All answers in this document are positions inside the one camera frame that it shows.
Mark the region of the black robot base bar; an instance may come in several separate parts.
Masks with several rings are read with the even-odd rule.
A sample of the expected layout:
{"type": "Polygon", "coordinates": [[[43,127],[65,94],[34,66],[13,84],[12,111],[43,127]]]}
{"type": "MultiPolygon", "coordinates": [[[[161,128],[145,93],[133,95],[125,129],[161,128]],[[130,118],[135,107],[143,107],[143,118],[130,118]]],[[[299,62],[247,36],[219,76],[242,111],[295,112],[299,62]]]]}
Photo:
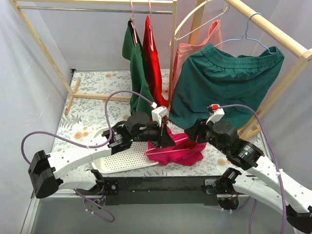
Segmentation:
{"type": "Polygon", "coordinates": [[[239,195],[221,188],[217,176],[106,177],[82,195],[101,197],[108,206],[124,204],[203,204],[236,210],[239,195]]]}

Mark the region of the magenta t shirt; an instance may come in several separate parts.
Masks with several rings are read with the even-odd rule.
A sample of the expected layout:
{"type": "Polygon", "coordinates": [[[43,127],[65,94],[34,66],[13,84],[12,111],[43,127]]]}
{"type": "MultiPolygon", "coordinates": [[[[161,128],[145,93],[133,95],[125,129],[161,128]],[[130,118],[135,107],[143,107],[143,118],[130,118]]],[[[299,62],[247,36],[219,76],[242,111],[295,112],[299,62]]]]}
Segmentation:
{"type": "MultiPolygon", "coordinates": [[[[187,137],[185,133],[173,134],[169,131],[171,138],[179,140],[187,137]]],[[[161,153],[157,155],[147,155],[149,160],[156,161],[161,165],[168,165],[169,163],[177,163],[183,166],[193,166],[198,161],[203,159],[202,151],[205,149],[207,143],[192,142],[189,140],[182,141],[176,144],[176,147],[171,152],[161,153]]],[[[148,143],[148,149],[155,148],[151,143],[148,143]]]]}

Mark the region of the pink wire hanger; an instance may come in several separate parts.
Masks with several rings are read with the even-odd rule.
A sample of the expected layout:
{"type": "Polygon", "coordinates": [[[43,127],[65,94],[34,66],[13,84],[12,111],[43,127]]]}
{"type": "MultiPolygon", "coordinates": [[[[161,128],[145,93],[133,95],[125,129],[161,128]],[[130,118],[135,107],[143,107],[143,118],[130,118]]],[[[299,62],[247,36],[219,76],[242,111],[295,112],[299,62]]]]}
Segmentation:
{"type": "MultiPolygon", "coordinates": [[[[187,137],[184,137],[184,138],[181,138],[179,140],[175,140],[175,143],[178,144],[178,143],[181,143],[182,141],[184,140],[187,140],[188,138],[187,137]]],[[[172,147],[168,147],[168,148],[151,148],[151,149],[148,149],[145,154],[146,155],[157,155],[157,154],[161,154],[161,153],[168,153],[168,152],[171,152],[174,147],[176,146],[172,146],[172,147]]]]}

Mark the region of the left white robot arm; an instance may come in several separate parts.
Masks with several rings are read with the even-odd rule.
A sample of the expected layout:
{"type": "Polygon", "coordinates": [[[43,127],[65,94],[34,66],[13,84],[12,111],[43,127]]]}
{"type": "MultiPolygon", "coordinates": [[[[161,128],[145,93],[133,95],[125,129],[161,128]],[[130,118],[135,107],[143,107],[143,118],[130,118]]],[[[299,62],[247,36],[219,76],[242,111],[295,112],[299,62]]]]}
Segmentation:
{"type": "Polygon", "coordinates": [[[105,187],[103,176],[97,170],[77,172],[77,167],[125,151],[133,142],[151,142],[157,148],[175,146],[166,124],[150,121],[143,112],[116,123],[111,131],[104,131],[93,142],[94,148],[73,147],[49,154],[43,150],[36,152],[28,168],[36,198],[46,198],[63,189],[82,189],[98,195],[105,187]]]}

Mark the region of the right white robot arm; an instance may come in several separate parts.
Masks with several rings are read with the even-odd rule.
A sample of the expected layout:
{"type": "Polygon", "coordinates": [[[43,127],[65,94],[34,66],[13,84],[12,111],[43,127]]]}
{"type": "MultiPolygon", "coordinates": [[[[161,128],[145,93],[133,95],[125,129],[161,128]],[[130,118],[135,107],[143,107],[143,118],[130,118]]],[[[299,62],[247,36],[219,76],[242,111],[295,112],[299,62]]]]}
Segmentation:
{"type": "Polygon", "coordinates": [[[228,121],[207,122],[198,119],[184,131],[191,141],[209,143],[222,152],[236,167],[256,176],[253,181],[240,171],[229,168],[219,179],[223,192],[249,195],[286,214],[286,220],[297,230],[312,232],[312,192],[276,166],[258,147],[240,139],[237,129],[228,121]]]}

